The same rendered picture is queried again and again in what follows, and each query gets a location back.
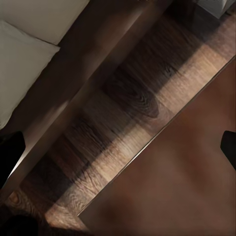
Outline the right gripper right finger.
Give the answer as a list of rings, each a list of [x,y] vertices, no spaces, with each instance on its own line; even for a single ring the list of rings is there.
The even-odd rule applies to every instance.
[[[236,133],[225,131],[220,147],[236,170]]]

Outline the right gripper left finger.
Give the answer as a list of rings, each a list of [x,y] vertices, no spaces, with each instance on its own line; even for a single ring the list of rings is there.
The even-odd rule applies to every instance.
[[[26,149],[22,131],[0,136],[0,189]]]

